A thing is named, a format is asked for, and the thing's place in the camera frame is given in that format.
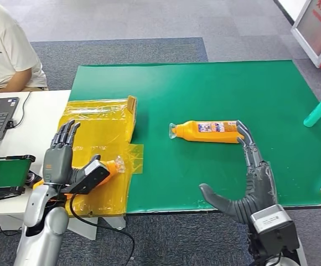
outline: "orange bottle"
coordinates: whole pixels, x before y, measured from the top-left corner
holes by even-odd
[[[238,143],[236,121],[188,121],[170,125],[170,138],[181,137],[188,141]]]

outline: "white shirt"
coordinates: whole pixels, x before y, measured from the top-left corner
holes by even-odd
[[[7,10],[0,6],[0,88],[17,71],[32,68],[27,87],[47,87],[42,65],[25,33]]]

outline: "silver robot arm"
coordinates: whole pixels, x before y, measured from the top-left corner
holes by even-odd
[[[249,227],[249,251],[254,262],[250,266],[307,266],[295,222],[277,204],[276,189],[269,163],[264,161],[249,130],[237,122],[238,138],[243,145],[247,166],[246,189],[243,198],[232,201],[200,184],[204,199],[237,222]]]
[[[44,184],[28,200],[14,266],[54,266],[69,220],[64,193],[87,194],[109,175],[93,156],[81,169],[72,168],[74,137],[79,123],[71,120],[60,128],[46,151]]]

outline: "black robotic finger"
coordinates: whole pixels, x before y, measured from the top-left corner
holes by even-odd
[[[253,138],[250,131],[246,127],[243,123],[240,120],[237,121],[237,131],[244,136],[243,141],[240,141],[240,143],[245,143],[246,146],[243,145],[244,153],[246,154],[246,160],[248,165],[252,165],[254,167],[258,167],[261,161],[263,161],[260,151],[254,142]]]
[[[58,134],[58,132],[57,133],[56,133],[53,138],[52,138],[52,140],[51,140],[51,144],[50,145],[50,147],[51,148],[54,148],[55,146],[56,146],[56,144],[55,144],[55,142],[56,142],[56,140],[57,139],[57,136],[58,136],[59,134]]]
[[[252,156],[252,153],[249,151],[249,147],[246,145],[243,140],[242,140],[240,137],[237,137],[237,141],[243,146],[243,150],[244,151],[244,157],[246,158],[246,167],[249,167],[252,165],[251,162],[252,162]]]
[[[60,142],[62,131],[66,127],[66,124],[60,126],[58,131],[55,134],[51,142],[51,147],[56,147]]]
[[[244,142],[246,145],[250,146],[254,143],[254,140],[248,127],[242,123],[240,120],[237,120],[236,125],[237,127],[237,131],[244,137]]]
[[[65,144],[67,141],[68,133],[71,129],[72,125],[75,123],[75,120],[69,120],[69,122],[65,124],[63,131],[62,131],[61,137],[60,139],[60,143]]]
[[[75,135],[77,132],[77,129],[80,126],[81,126],[81,123],[77,123],[73,125],[69,131],[69,134],[68,135],[67,140],[66,141],[66,145],[72,147],[73,141],[75,140]]]

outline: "person's arm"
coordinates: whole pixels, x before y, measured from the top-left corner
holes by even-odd
[[[5,19],[11,21],[0,27],[0,38],[15,73],[0,92],[21,91],[30,81],[39,58],[20,26],[11,17]]]
[[[0,89],[0,93],[13,93],[22,91],[32,78],[32,69],[17,71],[9,80],[5,88]]]

